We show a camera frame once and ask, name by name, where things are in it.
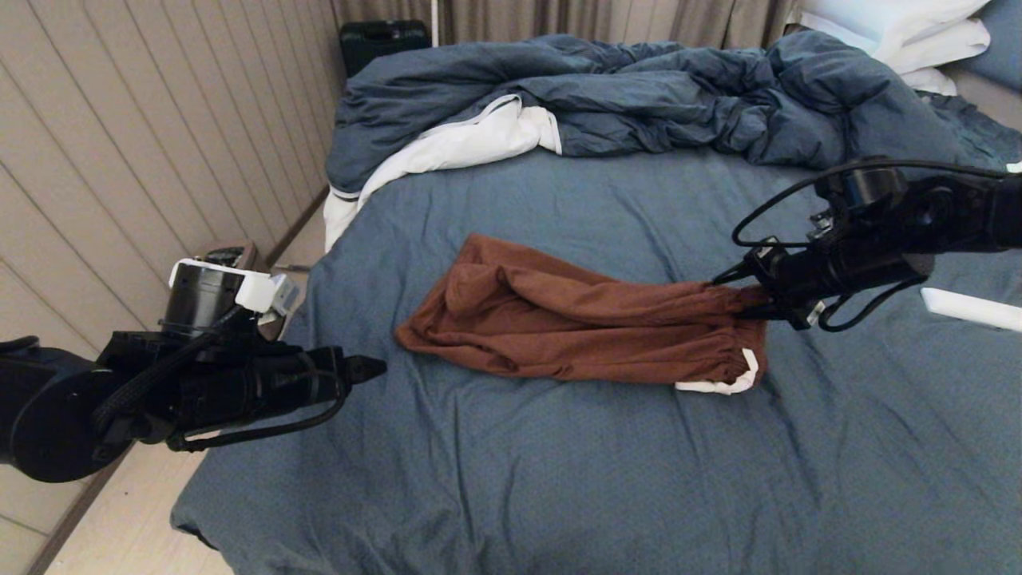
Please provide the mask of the brown elastic-waist shorts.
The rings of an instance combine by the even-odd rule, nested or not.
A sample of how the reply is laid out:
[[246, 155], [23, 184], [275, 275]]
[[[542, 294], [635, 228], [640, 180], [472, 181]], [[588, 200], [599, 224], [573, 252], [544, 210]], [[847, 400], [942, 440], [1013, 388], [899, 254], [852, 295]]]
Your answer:
[[766, 374], [766, 320], [743, 316], [764, 301], [759, 287], [625, 283], [474, 233], [394, 339], [511, 379], [734, 395]]

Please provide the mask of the brown square trash bin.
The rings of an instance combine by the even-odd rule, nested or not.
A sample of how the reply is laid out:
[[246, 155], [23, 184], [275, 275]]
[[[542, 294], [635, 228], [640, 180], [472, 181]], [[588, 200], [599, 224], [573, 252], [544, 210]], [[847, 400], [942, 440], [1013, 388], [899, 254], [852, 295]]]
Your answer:
[[[208, 254], [210, 251], [219, 250], [219, 248], [232, 248], [238, 247], [244, 249], [244, 255], [238, 262], [237, 269], [248, 270], [249, 272], [266, 272], [271, 271], [270, 267], [265, 263], [265, 259], [259, 253], [259, 249], [256, 247], [256, 243], [252, 240], [235, 240], [235, 241], [215, 241], [215, 243], [205, 244], [200, 250], [200, 259], [204, 260], [204, 256]], [[276, 341], [281, 332], [284, 329], [286, 323], [285, 318], [280, 316], [272, 316], [270, 320], [265, 321], [265, 323], [259, 324], [259, 333], [267, 339], [267, 341]]]

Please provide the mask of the white flat box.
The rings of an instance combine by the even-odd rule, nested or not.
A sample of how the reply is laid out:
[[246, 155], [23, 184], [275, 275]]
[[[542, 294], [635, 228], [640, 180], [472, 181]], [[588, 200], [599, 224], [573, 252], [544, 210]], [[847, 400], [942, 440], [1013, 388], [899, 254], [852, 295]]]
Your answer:
[[1022, 332], [1022, 307], [931, 287], [920, 288], [920, 295], [930, 313], [998, 330]]

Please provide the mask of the crumpled blue duvet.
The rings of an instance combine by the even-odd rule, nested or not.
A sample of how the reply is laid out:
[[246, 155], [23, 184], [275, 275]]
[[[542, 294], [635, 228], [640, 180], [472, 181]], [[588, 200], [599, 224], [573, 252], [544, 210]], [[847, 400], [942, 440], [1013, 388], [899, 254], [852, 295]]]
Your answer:
[[973, 164], [897, 73], [817, 30], [766, 49], [551, 35], [375, 59], [337, 105], [328, 182], [353, 199], [415, 137], [507, 95], [553, 114], [567, 157], [707, 146], [759, 166], [822, 170], [875, 156]]

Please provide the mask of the blue bed sheet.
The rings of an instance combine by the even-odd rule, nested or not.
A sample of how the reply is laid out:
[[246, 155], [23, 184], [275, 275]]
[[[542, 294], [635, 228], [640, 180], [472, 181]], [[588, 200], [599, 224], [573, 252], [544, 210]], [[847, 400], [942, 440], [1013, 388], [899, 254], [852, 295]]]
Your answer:
[[505, 379], [394, 342], [471, 233], [704, 281], [803, 177], [700, 146], [394, 180], [286, 334], [387, 372], [328, 423], [214, 449], [172, 527], [238, 575], [1022, 575], [1022, 335], [917, 291], [842, 334], [771, 324], [763, 382], [732, 396]]

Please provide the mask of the white duvet lining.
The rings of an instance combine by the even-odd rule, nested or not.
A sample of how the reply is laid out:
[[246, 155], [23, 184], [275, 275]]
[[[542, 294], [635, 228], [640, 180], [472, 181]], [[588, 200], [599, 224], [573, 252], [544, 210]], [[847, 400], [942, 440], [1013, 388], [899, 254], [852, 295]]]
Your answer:
[[399, 178], [492, 164], [532, 152], [537, 147], [563, 153], [557, 117], [543, 106], [526, 106], [521, 96], [513, 94], [493, 99], [470, 119], [449, 121], [431, 128], [387, 157], [360, 192], [340, 192], [330, 187], [323, 208], [324, 250], [331, 250], [376, 190]]

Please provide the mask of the large white pillow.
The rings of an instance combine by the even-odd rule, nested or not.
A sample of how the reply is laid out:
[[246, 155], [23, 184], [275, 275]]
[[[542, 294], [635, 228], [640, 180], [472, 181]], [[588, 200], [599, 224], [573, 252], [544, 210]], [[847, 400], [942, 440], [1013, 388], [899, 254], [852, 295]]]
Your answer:
[[796, 0], [790, 23], [820, 30], [873, 56], [977, 14], [990, 0]]

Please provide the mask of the blue pillow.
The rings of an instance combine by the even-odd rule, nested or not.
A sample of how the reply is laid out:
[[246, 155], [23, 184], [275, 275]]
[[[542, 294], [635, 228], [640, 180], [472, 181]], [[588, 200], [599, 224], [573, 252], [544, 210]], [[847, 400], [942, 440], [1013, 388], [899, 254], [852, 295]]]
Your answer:
[[1022, 93], [1022, 0], [990, 0], [977, 16], [989, 32], [989, 47], [957, 68]]

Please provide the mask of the beige curtain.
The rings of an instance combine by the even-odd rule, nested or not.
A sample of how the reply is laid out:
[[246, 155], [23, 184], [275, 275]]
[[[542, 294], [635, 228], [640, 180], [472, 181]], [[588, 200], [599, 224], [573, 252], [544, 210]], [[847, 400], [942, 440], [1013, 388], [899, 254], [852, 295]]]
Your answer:
[[[423, 21], [430, 0], [331, 0], [337, 21]], [[572, 35], [609, 43], [768, 47], [796, 0], [439, 0], [439, 44]]]

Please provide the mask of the black suitcase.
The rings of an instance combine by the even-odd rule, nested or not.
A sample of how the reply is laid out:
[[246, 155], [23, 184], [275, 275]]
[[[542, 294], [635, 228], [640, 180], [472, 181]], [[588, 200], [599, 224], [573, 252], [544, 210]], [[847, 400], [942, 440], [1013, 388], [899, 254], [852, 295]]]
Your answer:
[[432, 46], [423, 21], [365, 21], [340, 26], [339, 46], [344, 70], [358, 75], [376, 58]]

